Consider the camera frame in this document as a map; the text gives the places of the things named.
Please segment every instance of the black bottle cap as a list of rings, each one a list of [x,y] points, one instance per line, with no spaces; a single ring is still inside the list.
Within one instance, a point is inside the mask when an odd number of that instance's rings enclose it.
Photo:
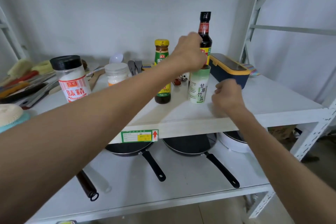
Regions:
[[[54,70],[69,70],[80,67],[82,60],[78,55],[69,55],[53,58],[50,63]]]
[[[201,16],[199,17],[201,22],[209,22],[211,18],[211,12],[201,12]]]

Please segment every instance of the msg jar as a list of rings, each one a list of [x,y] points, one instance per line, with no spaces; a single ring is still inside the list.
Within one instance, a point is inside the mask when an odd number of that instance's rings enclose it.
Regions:
[[[51,59],[50,63],[68,102],[73,102],[91,93],[80,56],[56,57]]]
[[[107,75],[108,85],[112,86],[113,84],[126,80],[130,72],[128,65],[125,63],[111,63],[105,66],[105,73]]]

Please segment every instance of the frying pan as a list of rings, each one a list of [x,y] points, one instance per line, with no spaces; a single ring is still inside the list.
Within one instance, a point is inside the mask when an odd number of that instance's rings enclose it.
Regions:
[[[184,156],[199,156],[205,154],[207,159],[210,160],[226,177],[234,188],[239,188],[238,180],[226,169],[226,167],[208,151],[216,144],[217,134],[203,134],[193,136],[181,136],[162,139],[163,142],[171,150],[177,154]]]
[[[150,152],[147,151],[152,144],[153,142],[116,143],[107,145],[105,149],[118,156],[136,156],[138,154],[142,154],[152,167],[159,181],[163,182],[166,180],[165,174],[153,159]]]
[[[97,192],[96,188],[90,181],[89,177],[87,177],[86,173],[81,170],[77,175],[76,175],[79,183],[81,184],[85,194],[87,197],[91,200],[91,202],[94,202],[97,200],[99,197],[99,193]]]

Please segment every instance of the soy sauce bottle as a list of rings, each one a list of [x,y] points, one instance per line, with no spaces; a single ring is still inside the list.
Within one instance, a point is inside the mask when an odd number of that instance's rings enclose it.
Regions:
[[[207,65],[209,64],[210,60],[210,53],[211,53],[211,46],[212,46],[212,40],[209,37],[209,21],[211,18],[211,12],[201,12],[201,16],[199,17],[199,20],[201,21],[199,23],[199,29],[198,34],[202,37],[203,41],[201,42],[200,49],[201,52],[204,52],[207,56]]]
[[[156,66],[161,60],[164,60],[168,57],[168,46],[169,40],[167,39],[156,39],[155,40],[155,62],[154,65]],[[158,104],[166,104],[170,102],[171,94],[170,94],[170,83],[167,84],[159,93],[154,97],[155,102]]]

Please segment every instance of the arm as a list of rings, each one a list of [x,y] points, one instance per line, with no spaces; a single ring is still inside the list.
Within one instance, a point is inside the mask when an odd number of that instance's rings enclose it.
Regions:
[[[178,75],[200,69],[206,61],[201,41],[196,33],[183,36],[172,55],[149,71],[0,134],[0,223],[27,221],[159,90]]]
[[[233,79],[216,85],[214,105],[238,127],[295,223],[335,223],[336,193],[301,164],[249,112]]]

